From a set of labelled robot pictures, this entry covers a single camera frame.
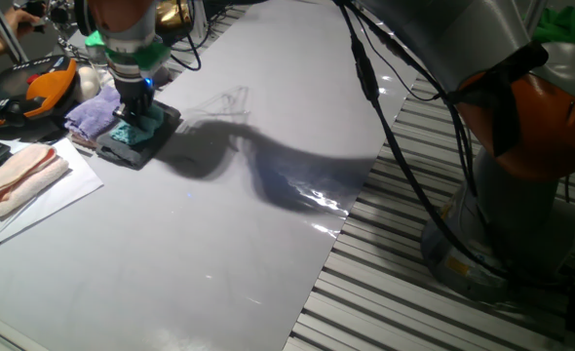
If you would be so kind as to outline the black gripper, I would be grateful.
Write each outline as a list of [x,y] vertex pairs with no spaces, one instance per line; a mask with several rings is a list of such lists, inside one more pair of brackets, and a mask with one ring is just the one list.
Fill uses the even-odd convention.
[[113,116],[131,126],[153,128],[154,118],[150,106],[155,94],[152,78],[115,78],[115,88],[120,95],[119,106],[113,111]]

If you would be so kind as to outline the bystander hand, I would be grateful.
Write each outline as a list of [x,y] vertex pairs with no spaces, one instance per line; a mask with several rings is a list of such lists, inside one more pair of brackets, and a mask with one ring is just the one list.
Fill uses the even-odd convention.
[[31,15],[24,10],[16,10],[14,8],[7,10],[4,17],[18,39],[32,33],[35,29],[35,24],[38,24],[41,20],[39,17]]

